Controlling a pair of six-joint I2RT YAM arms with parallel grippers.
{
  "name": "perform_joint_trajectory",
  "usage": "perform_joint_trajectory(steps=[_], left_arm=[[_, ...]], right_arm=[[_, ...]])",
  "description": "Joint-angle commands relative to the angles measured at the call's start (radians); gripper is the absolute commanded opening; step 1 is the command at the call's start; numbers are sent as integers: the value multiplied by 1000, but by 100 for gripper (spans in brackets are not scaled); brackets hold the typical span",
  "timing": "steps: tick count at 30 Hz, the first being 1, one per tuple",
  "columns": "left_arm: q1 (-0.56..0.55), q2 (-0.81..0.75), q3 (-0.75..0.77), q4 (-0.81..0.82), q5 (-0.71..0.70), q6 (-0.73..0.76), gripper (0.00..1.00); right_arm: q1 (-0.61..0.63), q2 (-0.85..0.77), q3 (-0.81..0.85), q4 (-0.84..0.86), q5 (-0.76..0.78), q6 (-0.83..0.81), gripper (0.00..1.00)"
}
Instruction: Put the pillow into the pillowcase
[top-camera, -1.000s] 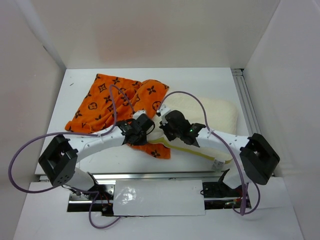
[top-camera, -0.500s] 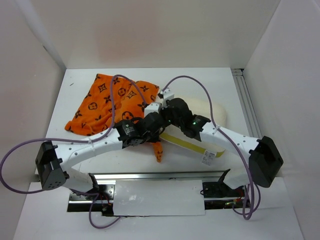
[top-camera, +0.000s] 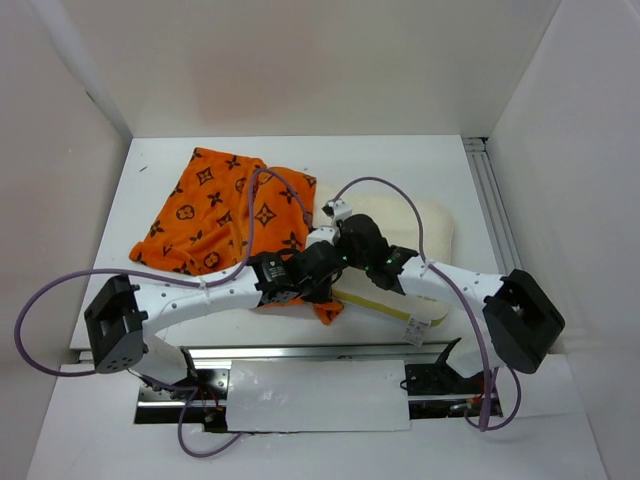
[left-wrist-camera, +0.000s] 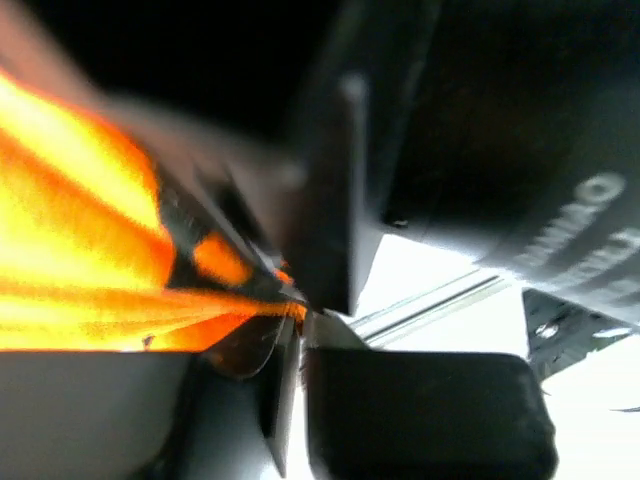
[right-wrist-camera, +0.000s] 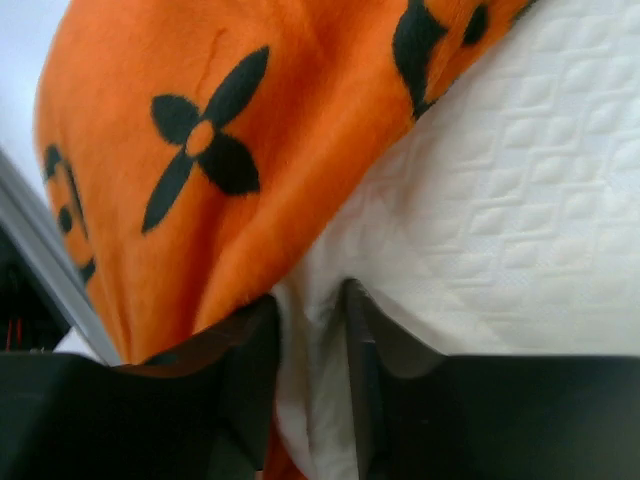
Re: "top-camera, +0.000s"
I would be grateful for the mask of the orange patterned pillowcase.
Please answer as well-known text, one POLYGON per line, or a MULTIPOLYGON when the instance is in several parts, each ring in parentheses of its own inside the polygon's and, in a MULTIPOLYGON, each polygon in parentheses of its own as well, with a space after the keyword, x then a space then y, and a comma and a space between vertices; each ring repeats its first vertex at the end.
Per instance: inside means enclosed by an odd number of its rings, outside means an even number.
POLYGON ((302 251, 313 219, 315 177, 286 167, 258 176, 254 213, 248 186, 259 158, 197 147, 129 259, 153 269, 204 275, 239 263, 247 250, 302 251))

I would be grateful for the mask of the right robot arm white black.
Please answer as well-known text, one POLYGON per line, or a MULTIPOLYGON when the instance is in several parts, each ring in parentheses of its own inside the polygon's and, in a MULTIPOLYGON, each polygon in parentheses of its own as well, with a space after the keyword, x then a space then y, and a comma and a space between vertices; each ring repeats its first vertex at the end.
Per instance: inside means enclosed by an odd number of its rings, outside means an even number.
POLYGON ((529 273, 482 274, 428 262, 413 249, 391 245, 365 214, 338 222, 337 249, 381 290, 469 310, 494 366, 533 374, 565 328, 565 320, 529 273))

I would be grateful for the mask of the cream white pillow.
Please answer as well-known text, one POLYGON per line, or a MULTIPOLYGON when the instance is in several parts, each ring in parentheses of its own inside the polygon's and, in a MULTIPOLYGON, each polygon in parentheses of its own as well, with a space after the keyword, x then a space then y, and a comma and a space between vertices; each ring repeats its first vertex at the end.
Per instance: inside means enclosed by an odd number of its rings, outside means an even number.
POLYGON ((442 324, 450 307, 423 294, 411 295, 400 285, 410 260, 422 267, 429 260, 451 259, 454 222, 431 200, 407 202, 398 193, 356 193, 339 196, 352 216, 338 229, 338 250, 347 267, 332 287, 335 299, 367 314, 379 314, 402 324, 411 343, 442 324))

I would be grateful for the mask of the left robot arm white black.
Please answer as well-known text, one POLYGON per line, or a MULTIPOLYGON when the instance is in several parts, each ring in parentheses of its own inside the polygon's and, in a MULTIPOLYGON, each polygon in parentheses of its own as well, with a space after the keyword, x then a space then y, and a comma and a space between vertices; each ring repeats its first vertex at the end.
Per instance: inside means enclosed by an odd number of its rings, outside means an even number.
POLYGON ((302 252, 260 253, 195 286, 134 284, 126 274, 113 276, 84 312, 94 368, 99 374, 132 370, 172 397, 187 398, 199 382, 192 357, 161 339, 160 331, 214 313, 322 300, 346 266, 334 245, 320 241, 302 252))

